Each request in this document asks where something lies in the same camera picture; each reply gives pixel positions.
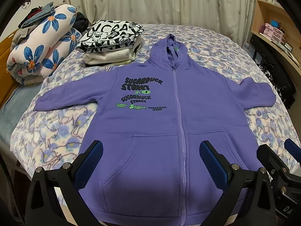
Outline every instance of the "hoodie's left sleeve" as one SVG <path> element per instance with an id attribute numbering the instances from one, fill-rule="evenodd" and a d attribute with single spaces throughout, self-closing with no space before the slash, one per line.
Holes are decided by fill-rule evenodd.
<path id="1" fill-rule="evenodd" d="M 71 105 L 99 102 L 114 86 L 118 68 L 94 73 L 53 88 L 38 98 L 34 111 L 50 111 Z"/>
<path id="2" fill-rule="evenodd" d="M 229 78 L 225 79 L 230 92 L 244 109 L 275 104 L 276 95 L 268 83 L 256 83 L 251 77 L 243 79 L 240 84 Z"/>

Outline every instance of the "cream folded garment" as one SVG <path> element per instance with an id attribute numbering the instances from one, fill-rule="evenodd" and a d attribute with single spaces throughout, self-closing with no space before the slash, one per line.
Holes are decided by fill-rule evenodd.
<path id="1" fill-rule="evenodd" d="M 142 42 L 143 38 L 138 36 L 133 48 L 99 53 L 84 53 L 82 58 L 86 64 L 91 66 L 108 63 L 112 63 L 111 65 L 127 64 L 135 60 L 135 52 L 139 49 Z"/>

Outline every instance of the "curtain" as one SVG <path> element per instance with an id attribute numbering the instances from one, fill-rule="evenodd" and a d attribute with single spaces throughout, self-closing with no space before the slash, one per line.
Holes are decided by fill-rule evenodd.
<path id="1" fill-rule="evenodd" d="M 255 0 L 65 0 L 89 21 L 192 25 L 228 36 L 242 46 L 249 35 Z"/>

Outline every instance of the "hoodie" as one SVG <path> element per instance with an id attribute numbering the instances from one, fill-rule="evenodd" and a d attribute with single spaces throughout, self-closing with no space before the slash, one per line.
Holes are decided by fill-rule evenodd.
<path id="1" fill-rule="evenodd" d="M 200 143 L 208 140 L 231 164 L 258 170 L 244 109 L 275 101 L 268 83 L 237 84 L 202 67 L 170 34 L 144 63 L 65 83 L 39 97 L 34 110 L 97 102 L 79 153 L 100 140 L 103 156 L 79 192 L 98 220 L 183 226 L 202 223 L 222 195 Z"/>

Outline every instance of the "pocket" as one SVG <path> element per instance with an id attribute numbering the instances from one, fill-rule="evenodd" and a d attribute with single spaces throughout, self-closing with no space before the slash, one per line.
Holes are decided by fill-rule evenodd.
<path id="1" fill-rule="evenodd" d="M 225 156 L 230 164 L 237 163 L 243 169 L 246 169 L 246 166 L 236 154 L 231 140 L 224 129 L 200 133 L 188 133 L 188 139 L 189 213 L 196 214 L 211 211 L 221 197 L 223 191 L 216 188 L 205 164 L 200 157 L 200 143 L 204 140 L 208 140 L 219 154 Z"/>
<path id="2" fill-rule="evenodd" d="M 177 134 L 135 134 L 120 162 L 100 180 L 105 211 L 120 215 L 179 215 Z"/>

